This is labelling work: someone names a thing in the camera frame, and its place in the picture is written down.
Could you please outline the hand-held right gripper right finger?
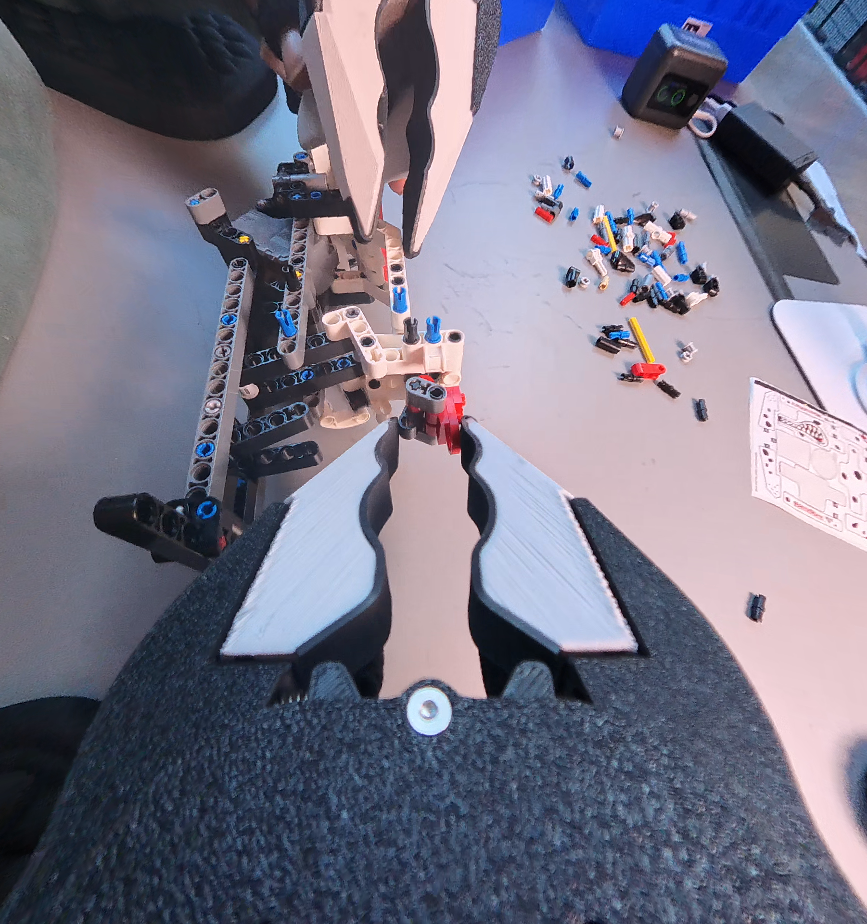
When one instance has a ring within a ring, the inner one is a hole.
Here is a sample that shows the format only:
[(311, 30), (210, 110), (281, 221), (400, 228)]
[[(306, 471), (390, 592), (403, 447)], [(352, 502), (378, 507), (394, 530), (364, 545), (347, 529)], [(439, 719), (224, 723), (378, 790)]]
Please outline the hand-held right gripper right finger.
[(469, 622), (490, 660), (636, 653), (572, 496), (475, 420), (463, 420), (472, 555)]

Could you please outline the black toy vehicle chassis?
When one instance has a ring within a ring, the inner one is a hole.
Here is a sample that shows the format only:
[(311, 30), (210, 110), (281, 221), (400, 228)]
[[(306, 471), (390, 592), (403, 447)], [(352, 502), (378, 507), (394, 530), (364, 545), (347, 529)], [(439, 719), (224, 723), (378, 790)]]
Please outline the black toy vehicle chassis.
[(230, 220), (216, 189), (186, 200), (202, 238), (228, 267), (186, 488), (159, 500), (137, 492), (100, 499), (94, 525), (156, 562), (204, 570), (255, 520), (267, 478), (318, 465), (312, 427), (376, 420), (354, 347), (324, 332), (326, 312), (357, 304), (392, 333), (404, 286), (400, 231), (378, 217), (368, 243), (352, 235), (325, 144), (278, 165), (273, 195)]

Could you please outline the pile of small toy brick parts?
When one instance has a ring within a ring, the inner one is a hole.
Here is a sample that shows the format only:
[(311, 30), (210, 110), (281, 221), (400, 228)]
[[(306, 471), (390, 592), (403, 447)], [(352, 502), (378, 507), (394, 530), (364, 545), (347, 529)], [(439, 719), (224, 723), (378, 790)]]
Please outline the pile of small toy brick parts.
[(530, 353), (520, 379), (542, 411), (578, 430), (629, 412), (615, 430), (663, 441), (706, 423), (702, 397), (677, 388), (694, 344), (667, 339), (719, 290), (680, 197), (691, 156), (686, 133), (621, 117), (532, 178), (534, 221), (547, 231), (521, 271), (543, 301), (521, 316)]

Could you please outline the small white toy brick assembly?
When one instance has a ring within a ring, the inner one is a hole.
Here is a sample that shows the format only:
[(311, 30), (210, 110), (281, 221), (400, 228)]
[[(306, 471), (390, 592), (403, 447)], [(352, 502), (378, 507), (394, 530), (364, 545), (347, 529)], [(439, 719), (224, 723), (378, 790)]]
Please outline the small white toy brick assembly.
[(402, 401), (403, 437), (445, 445), (456, 454), (465, 407), (460, 387), (463, 332), (443, 330), (437, 316), (429, 317), (420, 331), (409, 312), (406, 288), (397, 286), (394, 294), (392, 333), (375, 331), (354, 303), (326, 312), (324, 332), (330, 340), (352, 343), (370, 412), (378, 422), (392, 415), (393, 401)]

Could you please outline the white book stand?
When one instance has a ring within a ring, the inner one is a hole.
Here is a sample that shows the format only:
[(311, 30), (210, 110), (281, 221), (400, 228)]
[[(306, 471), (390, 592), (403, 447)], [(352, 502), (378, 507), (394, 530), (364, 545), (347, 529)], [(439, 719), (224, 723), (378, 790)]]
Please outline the white book stand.
[(820, 406), (867, 432), (867, 307), (784, 299), (772, 316)]

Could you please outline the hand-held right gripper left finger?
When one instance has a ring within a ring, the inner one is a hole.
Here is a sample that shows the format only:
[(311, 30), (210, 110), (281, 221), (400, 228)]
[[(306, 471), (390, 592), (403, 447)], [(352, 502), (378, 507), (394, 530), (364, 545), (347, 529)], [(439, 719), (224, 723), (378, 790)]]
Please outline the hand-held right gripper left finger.
[(220, 654), (367, 664), (391, 628), (379, 534), (392, 514), (395, 422), (376, 426), (285, 502)]

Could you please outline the person's green sweater torso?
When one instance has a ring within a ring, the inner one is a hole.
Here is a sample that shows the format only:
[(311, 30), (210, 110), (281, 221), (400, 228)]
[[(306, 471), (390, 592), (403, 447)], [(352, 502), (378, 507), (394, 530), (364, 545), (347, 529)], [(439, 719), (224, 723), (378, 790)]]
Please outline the person's green sweater torso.
[(0, 378), (32, 308), (57, 208), (51, 107), (0, 19)]

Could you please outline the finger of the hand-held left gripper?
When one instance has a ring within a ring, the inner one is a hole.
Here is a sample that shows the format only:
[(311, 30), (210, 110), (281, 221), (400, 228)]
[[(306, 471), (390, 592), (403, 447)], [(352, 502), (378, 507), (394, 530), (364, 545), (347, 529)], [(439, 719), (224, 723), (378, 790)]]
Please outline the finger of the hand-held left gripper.
[(405, 180), (402, 237), (416, 256), (481, 103), (479, 2), (386, 2), (383, 181)]
[(386, 182), (388, 95), (377, 20), (384, 2), (324, 1), (302, 6), (302, 50), (354, 234), (368, 243)]

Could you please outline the white sticker sheet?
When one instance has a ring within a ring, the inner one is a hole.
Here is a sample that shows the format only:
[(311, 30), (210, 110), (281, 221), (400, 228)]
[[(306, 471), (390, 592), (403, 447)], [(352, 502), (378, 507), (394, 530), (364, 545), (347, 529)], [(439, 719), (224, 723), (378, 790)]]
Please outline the white sticker sheet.
[(867, 434), (751, 379), (751, 493), (867, 551)]

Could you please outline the small black electronic device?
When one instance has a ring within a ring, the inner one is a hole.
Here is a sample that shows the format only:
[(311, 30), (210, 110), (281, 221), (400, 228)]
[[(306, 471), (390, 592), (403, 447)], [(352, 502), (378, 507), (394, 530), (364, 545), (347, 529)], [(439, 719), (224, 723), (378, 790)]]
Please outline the small black electronic device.
[(681, 129), (723, 78), (727, 66), (715, 41), (664, 24), (652, 35), (625, 83), (624, 109), (635, 119)]

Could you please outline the grey desk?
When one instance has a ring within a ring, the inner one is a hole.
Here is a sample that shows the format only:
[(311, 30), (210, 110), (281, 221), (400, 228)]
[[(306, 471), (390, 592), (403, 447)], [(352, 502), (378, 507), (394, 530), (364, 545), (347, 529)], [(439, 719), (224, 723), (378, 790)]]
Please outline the grey desk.
[[(707, 420), (663, 441), (639, 427), (560, 420), (520, 379), (520, 332), (543, 301), (521, 259), (538, 232), (529, 175), (621, 118), (629, 63), (585, 47), (563, 13), (497, 55), (482, 109), (421, 256), (418, 308), (467, 337), (474, 417), (593, 502), (721, 633), (784, 743), (816, 826), (867, 907), (867, 553), (751, 496), (749, 381), (808, 398), (768, 293), (694, 140), (681, 192), (722, 283), (677, 319), (694, 341), (679, 390)], [(174, 497), (185, 479), (225, 282), (185, 198), (216, 187), (245, 211), (297, 145), (277, 99), (218, 142), (161, 138), (47, 91), (58, 208), (33, 306), (0, 384), (0, 707), (101, 697), (192, 579), (93, 526), (106, 494)], [(750, 593), (766, 596), (761, 623)]]

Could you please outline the black flat mat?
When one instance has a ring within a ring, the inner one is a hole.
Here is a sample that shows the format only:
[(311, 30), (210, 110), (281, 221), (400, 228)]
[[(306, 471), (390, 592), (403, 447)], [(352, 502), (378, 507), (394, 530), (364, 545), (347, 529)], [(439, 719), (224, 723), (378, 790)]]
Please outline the black flat mat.
[(709, 141), (697, 141), (697, 147), (764, 283), (776, 299), (793, 296), (787, 276), (839, 283), (788, 193), (763, 194)]

